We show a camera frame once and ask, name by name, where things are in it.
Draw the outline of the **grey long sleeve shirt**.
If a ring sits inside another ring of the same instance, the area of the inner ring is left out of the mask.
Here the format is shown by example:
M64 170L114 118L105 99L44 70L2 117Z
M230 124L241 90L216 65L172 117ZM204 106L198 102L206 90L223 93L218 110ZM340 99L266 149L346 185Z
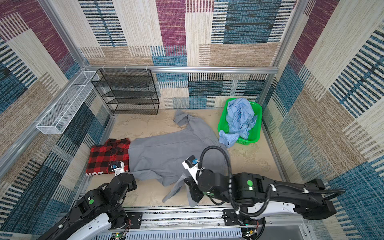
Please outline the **grey long sleeve shirt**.
M185 186L190 173L182 163L190 156L199 158L209 146L227 147L219 142L207 123L181 110L176 111L174 122L185 129L160 136L135 139L129 148L129 172L141 181L158 180L164 187L173 185L163 202L176 195Z

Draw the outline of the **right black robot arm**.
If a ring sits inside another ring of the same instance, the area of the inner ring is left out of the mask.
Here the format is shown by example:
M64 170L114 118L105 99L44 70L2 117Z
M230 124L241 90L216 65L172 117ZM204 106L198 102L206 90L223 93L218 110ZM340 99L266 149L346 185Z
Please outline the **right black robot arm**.
M198 177L187 177L184 183L197 203L206 196L215 205L231 204L231 217L243 226L250 220L288 213L324 220L337 212L331 200L345 193L344 189L327 190L320 179L293 184L250 173L229 178L208 169Z

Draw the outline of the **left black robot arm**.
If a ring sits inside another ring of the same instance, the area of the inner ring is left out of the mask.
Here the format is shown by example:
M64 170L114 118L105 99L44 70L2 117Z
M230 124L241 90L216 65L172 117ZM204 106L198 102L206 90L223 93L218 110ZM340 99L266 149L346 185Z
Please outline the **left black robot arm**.
M88 191L40 240L90 240L109 229L125 228L130 220L122 203L137 189L133 175L121 173L110 183Z

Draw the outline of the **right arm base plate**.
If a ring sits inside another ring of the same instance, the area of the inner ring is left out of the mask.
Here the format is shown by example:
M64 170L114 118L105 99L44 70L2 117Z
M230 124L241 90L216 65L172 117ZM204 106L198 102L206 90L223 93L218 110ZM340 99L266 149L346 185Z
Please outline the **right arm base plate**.
M226 226L250 226L250 225L263 225L265 218L253 220L243 215L236 215L233 209L224 209L222 218Z

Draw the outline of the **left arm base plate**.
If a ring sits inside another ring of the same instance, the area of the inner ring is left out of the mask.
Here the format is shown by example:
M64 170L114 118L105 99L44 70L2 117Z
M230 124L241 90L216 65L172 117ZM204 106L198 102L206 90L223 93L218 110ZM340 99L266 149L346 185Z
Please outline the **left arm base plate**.
M142 224L143 212L127 212L125 225L122 230L140 229Z

